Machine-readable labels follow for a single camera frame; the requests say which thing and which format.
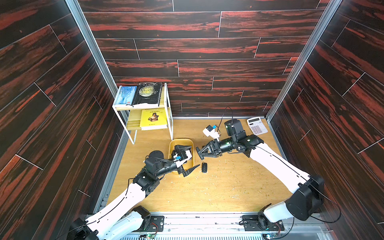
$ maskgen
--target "red and black wood wall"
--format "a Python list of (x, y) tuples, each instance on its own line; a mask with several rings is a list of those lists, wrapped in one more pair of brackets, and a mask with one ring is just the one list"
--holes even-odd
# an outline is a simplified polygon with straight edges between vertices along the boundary
[(167, 82), (174, 116), (265, 116), (327, 0), (79, 0), (116, 84)]
[(0, 3), (0, 73), (0, 239), (55, 239), (95, 207), (113, 97), (64, 0)]
[(384, 239), (383, 16), (383, 1), (343, 0), (271, 120), (287, 158), (340, 205), (339, 240)]

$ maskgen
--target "calculator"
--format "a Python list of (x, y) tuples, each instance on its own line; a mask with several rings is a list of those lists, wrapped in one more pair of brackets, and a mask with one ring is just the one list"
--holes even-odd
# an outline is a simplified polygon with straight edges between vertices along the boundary
[(259, 135), (268, 132), (260, 117), (247, 119), (248, 127), (254, 135)]

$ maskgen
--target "black car key fob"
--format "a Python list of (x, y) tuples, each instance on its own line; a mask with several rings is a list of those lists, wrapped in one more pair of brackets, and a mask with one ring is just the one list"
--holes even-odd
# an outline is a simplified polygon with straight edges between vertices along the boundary
[(202, 171), (203, 173), (206, 173), (207, 170), (208, 170), (208, 165), (207, 165), (206, 162), (203, 162), (203, 163), (201, 164), (201, 171)]

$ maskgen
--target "yellow plastic bowl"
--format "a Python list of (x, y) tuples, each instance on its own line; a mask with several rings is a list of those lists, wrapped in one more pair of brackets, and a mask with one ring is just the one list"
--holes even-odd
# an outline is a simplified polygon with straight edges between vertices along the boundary
[(195, 157), (194, 157), (195, 146), (194, 146), (192, 140), (188, 139), (188, 138), (178, 138), (178, 139), (172, 140), (169, 143), (168, 159), (170, 159), (172, 157), (171, 154), (172, 154), (172, 151), (175, 149), (176, 145), (192, 146), (192, 148), (191, 148), (192, 159), (188, 160), (186, 164), (183, 164), (183, 168), (184, 168), (184, 170), (188, 170), (191, 167), (193, 167), (195, 165)]

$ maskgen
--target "blue book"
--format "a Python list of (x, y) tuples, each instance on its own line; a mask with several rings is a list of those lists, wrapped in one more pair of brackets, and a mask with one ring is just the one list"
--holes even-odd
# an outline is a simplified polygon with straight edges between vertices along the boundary
[(117, 108), (129, 108), (133, 107), (132, 101), (135, 96), (137, 87), (121, 87), (115, 106)]

